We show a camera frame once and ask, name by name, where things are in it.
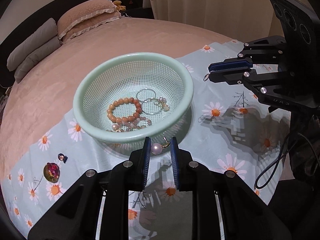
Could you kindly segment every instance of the perforated basket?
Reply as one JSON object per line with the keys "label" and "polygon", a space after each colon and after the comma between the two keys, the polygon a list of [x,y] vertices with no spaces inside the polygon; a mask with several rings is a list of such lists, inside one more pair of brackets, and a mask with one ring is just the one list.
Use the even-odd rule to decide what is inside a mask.
{"label": "perforated basket", "polygon": [[[164,97],[170,110],[159,114],[142,113],[152,121],[143,129],[127,132],[111,132],[113,123],[108,119],[108,106],[124,97],[134,97],[140,90],[152,89],[156,97]],[[134,53],[108,60],[92,70],[76,90],[73,111],[81,128],[93,138],[106,142],[127,144],[144,141],[149,136],[153,141],[171,138],[179,130],[179,122],[191,104],[193,82],[188,70],[177,60],[157,53]],[[139,99],[153,96],[151,90],[139,93]],[[159,109],[152,102],[143,104],[147,113]],[[123,104],[113,111],[123,117],[135,112],[133,104]]]}

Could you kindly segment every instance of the pink pillow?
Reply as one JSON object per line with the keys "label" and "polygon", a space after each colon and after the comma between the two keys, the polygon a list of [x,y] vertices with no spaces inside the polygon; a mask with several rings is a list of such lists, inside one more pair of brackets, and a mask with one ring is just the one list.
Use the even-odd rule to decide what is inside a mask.
{"label": "pink pillow", "polygon": [[112,13],[115,10],[116,5],[109,0],[89,0],[71,8],[61,16],[57,23],[59,40],[75,25],[96,15]]}
{"label": "pink pillow", "polygon": [[71,30],[69,30],[66,35],[63,36],[62,42],[66,43],[70,41],[72,38],[81,35],[95,27],[98,27],[107,22],[112,22],[114,20],[120,19],[121,13],[118,11],[114,11],[113,13],[103,13],[98,16],[92,17],[88,20],[85,20],[76,26],[74,26]]}

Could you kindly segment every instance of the camera lens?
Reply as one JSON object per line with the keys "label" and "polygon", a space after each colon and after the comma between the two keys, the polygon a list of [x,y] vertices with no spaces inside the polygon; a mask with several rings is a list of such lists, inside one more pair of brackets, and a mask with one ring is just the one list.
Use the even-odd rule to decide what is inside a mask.
{"label": "camera lens", "polygon": [[301,31],[301,35],[302,35],[302,38],[304,39],[304,41],[306,43],[310,44],[310,41],[311,41],[310,34],[309,34],[307,28],[303,24],[300,24],[300,31]]}
{"label": "camera lens", "polygon": [[290,26],[291,28],[293,28],[294,30],[296,30],[296,29],[297,29],[297,27],[296,27],[296,22],[294,21],[291,13],[288,12],[288,11],[286,11],[286,10],[284,10],[284,17],[285,17],[285,19],[287,20],[289,26]]}
{"label": "camera lens", "polygon": [[279,15],[280,17],[282,17],[282,12],[281,12],[279,6],[274,3],[273,7],[275,9],[276,14]]}

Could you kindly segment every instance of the pillow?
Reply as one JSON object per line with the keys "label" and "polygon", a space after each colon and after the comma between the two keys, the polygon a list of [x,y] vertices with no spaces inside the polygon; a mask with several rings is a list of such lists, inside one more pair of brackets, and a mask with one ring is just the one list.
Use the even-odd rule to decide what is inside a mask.
{"label": "pillow", "polygon": [[60,41],[58,37],[55,36],[41,47],[31,52],[17,67],[17,70],[14,73],[14,78],[16,79],[17,83],[20,83],[35,65],[37,65],[45,57],[49,56],[52,52],[60,48],[60,46]]}
{"label": "pillow", "polygon": [[105,12],[112,13],[115,9],[116,5],[109,0],[89,0],[71,8],[58,20],[59,40],[61,40],[73,26],[80,22]]}
{"label": "pillow", "polygon": [[113,13],[103,13],[88,20],[85,20],[82,23],[77,24],[74,26],[70,31],[66,33],[65,36],[62,38],[62,42],[66,43],[70,41],[72,38],[81,35],[99,25],[105,24],[107,22],[112,22],[114,20],[120,19],[121,13],[118,11],[114,11]]}
{"label": "pillow", "polygon": [[54,19],[50,18],[42,24],[31,36],[16,47],[8,57],[7,68],[9,71],[15,70],[35,49],[45,44],[58,34],[57,25]]}

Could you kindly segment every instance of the dark wooden headboard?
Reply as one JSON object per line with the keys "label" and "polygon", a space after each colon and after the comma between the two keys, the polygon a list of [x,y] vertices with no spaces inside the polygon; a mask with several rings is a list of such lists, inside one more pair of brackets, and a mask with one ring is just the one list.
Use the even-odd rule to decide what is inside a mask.
{"label": "dark wooden headboard", "polygon": [[[85,1],[88,0],[54,0],[37,10],[16,27],[0,44],[0,85],[10,87],[15,81],[14,71],[9,72],[7,69],[7,59],[19,44],[34,33],[49,18],[53,18],[57,22],[66,11]],[[142,7],[142,1],[133,0],[133,4],[130,5],[131,8]]]}

